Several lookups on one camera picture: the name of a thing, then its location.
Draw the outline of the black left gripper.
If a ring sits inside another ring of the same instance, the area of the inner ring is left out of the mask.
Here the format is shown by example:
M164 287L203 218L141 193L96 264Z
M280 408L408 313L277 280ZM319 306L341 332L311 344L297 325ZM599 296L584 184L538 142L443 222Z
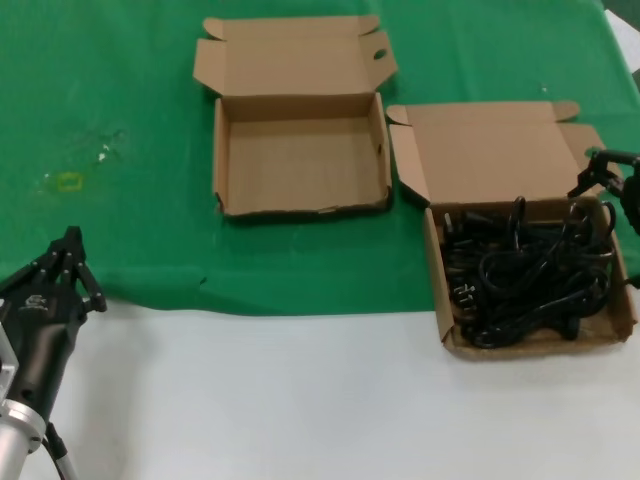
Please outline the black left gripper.
M84 303L68 287L77 282L87 293ZM2 280L1 293L1 323L18 360L7 398L49 416L86 313L107 311L86 263L81 229L68 227L44 254Z

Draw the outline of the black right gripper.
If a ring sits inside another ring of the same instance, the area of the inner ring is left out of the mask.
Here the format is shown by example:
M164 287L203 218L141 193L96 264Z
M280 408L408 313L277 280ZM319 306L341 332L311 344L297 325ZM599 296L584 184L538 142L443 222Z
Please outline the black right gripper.
M591 153L590 165L577 177L577 186L567 193L568 198L576 198L596 186L620 198L626 218L634 230L640 230L639 213L639 169L623 181L608 165L615 163L631 167L639 166L639 155L632 152L596 149Z

